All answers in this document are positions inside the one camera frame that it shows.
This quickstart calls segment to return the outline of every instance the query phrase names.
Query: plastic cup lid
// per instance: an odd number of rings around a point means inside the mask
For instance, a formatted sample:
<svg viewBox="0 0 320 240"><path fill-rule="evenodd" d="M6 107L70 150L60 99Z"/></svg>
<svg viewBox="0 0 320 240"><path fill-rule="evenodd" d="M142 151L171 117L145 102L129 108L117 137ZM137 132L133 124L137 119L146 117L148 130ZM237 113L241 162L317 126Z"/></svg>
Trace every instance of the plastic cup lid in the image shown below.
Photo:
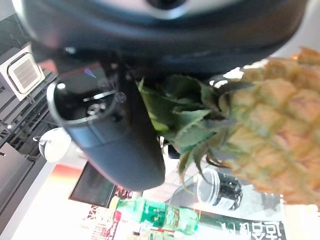
<svg viewBox="0 0 320 240"><path fill-rule="evenodd" d="M199 178L196 189L198 201L202 204L213 205L217 200L220 188L218 173L211 168L204 169L202 173L210 184L203 177Z"/></svg>

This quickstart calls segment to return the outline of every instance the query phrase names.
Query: pineapple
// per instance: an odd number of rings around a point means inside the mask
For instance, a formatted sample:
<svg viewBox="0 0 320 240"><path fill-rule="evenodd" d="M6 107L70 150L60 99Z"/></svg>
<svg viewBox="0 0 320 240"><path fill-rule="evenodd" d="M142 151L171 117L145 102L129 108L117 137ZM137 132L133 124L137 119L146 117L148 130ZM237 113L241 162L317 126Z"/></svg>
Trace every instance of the pineapple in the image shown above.
<svg viewBox="0 0 320 240"><path fill-rule="evenodd" d="M179 75L140 84L153 126L181 153L181 179L192 161L202 174L206 156L287 204L320 207L320 53L243 71L219 89Z"/></svg>

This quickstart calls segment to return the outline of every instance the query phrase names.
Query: pineapple leaf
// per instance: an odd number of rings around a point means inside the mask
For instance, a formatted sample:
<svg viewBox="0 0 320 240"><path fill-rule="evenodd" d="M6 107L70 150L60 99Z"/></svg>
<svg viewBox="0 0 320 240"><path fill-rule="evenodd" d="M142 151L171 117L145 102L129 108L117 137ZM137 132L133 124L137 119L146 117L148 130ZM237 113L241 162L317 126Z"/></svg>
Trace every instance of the pineapple leaf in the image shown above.
<svg viewBox="0 0 320 240"><path fill-rule="evenodd" d="M177 116L177 126L180 131L185 131L192 125L204 119L205 116L210 114L210 110L196 110L196 111L181 111L175 112Z"/></svg>
<svg viewBox="0 0 320 240"><path fill-rule="evenodd" d="M214 91L212 87L209 85L206 85L202 82L198 82L200 87L201 87L201 101L202 103L209 109L215 112L219 112L219 107L218 107L218 95Z"/></svg>
<svg viewBox="0 0 320 240"><path fill-rule="evenodd" d="M192 163L192 158L191 156L191 151L186 152L185 154L181 155L180 157L180 163L178 166L178 173L179 173L179 177L180 177L180 182L183 186L183 188L188 192L193 194L191 191L189 191L185 185L185 174L186 171L188 169L188 167L190 166L190 164Z"/></svg>
<svg viewBox="0 0 320 240"><path fill-rule="evenodd" d="M169 127L165 125L164 123L159 122L158 120L150 117L151 123L154 127L154 129L159 133L165 133L169 131Z"/></svg>
<svg viewBox="0 0 320 240"><path fill-rule="evenodd" d="M181 104L168 97L162 96L158 92L145 86L142 88L141 86L139 87L140 94L148 110L149 116L154 120L157 120L158 123L173 126L177 119L176 115L172 113L172 110L177 106L181 106Z"/></svg>
<svg viewBox="0 0 320 240"><path fill-rule="evenodd" d="M173 139L173 145L177 146L178 149L188 149L191 146L210 138L216 133L214 128L204 128L201 125L194 124L185 131L176 135Z"/></svg>
<svg viewBox="0 0 320 240"><path fill-rule="evenodd" d="M200 102L199 81L195 78L183 75L172 75L167 77L162 84L163 92L167 96L177 99L188 98L193 102Z"/></svg>
<svg viewBox="0 0 320 240"><path fill-rule="evenodd" d="M227 84L220 86L216 92L221 96L241 89L252 87L253 84L243 81L229 81Z"/></svg>
<svg viewBox="0 0 320 240"><path fill-rule="evenodd" d="M201 160L202 160L203 156L208 152L208 150L209 150L209 146L208 146L207 142L203 141L203 142L197 144L192 149L191 154L193 156L193 161L195 163L196 168L199 171L199 174L201 175L203 180L205 180L208 184L211 185L211 183L204 176L204 174L202 172L202 168L201 168Z"/></svg>

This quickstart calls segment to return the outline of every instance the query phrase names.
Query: wall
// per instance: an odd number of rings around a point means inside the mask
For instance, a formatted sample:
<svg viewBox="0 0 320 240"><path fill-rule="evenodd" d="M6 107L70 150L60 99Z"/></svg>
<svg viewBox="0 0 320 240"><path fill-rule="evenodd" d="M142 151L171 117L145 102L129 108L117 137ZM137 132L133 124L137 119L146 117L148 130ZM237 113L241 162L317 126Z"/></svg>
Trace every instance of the wall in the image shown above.
<svg viewBox="0 0 320 240"><path fill-rule="evenodd" d="M16 11L12 0L0 0L0 21L14 14Z"/></svg>
<svg viewBox="0 0 320 240"><path fill-rule="evenodd" d="M305 46L320 51L320 0L310 0L304 20L291 40L273 55L277 57L290 57L300 52L299 47Z"/></svg>

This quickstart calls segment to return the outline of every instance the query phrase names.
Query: bottle label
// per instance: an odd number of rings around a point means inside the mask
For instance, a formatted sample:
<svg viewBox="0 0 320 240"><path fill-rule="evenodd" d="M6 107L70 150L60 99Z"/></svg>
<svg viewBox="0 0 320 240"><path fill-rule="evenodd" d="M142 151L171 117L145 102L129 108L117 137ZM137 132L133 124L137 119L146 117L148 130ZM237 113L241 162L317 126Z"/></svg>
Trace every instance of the bottle label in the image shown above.
<svg viewBox="0 0 320 240"><path fill-rule="evenodd" d="M224 209L224 210L229 210L232 208L232 206L235 204L234 200L231 200L229 198L221 197L220 201L218 202L217 205L214 207Z"/></svg>
<svg viewBox="0 0 320 240"><path fill-rule="evenodd" d="M180 219L179 208L174 206L167 206L165 221L162 229L174 231L179 225L179 219Z"/></svg>
<svg viewBox="0 0 320 240"><path fill-rule="evenodd" d="M152 223L152 227L162 228L166 218L166 204L153 201L145 201L141 222Z"/></svg>

